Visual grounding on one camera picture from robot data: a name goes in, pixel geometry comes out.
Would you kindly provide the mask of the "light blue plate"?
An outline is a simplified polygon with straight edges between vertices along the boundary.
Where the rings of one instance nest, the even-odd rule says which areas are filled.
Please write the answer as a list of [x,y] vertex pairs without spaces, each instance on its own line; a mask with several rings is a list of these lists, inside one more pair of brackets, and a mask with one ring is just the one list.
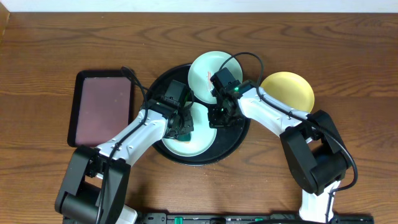
[[193,118],[193,131],[190,133],[189,141],[162,139],[166,148],[178,156],[197,156],[209,149],[216,137],[217,129],[210,128],[206,106],[194,103],[190,112]]
[[211,51],[200,55],[191,64],[188,72],[188,85],[200,101],[216,104],[216,98],[211,94],[214,86],[210,78],[230,56],[226,52]]

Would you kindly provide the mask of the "yellow plate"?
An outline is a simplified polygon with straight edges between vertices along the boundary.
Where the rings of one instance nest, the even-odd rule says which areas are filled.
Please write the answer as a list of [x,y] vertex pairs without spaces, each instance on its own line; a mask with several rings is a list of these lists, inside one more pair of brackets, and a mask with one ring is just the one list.
[[276,72],[261,83],[273,98],[300,111],[311,112],[315,103],[312,87],[304,78],[292,72]]

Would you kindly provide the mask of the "green yellow sponge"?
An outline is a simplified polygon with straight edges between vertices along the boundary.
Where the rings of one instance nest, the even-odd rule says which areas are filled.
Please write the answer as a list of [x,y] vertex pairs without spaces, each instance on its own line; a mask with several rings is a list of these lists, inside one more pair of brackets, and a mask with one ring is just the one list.
[[189,141],[191,141],[191,138],[192,138],[191,134],[190,133],[186,133],[186,134],[179,135],[177,137],[177,140],[181,141],[181,142],[189,142]]

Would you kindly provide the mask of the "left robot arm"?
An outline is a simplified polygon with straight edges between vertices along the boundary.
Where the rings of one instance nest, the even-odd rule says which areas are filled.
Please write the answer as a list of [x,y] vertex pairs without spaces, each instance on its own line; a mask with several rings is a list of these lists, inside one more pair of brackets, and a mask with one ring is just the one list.
[[79,146],[70,159],[55,211],[73,223],[134,223],[124,204],[131,167],[154,143],[193,131],[193,101],[145,102],[135,120],[95,148]]

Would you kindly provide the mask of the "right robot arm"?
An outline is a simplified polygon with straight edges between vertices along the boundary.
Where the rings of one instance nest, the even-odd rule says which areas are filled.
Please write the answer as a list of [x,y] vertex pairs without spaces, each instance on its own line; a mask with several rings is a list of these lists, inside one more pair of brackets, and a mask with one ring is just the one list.
[[326,112],[292,108],[270,96],[253,81],[212,78],[216,111],[210,123],[227,126],[239,118],[262,124],[280,138],[290,173],[302,188],[303,220],[331,223],[335,193],[350,167],[355,167],[336,126]]

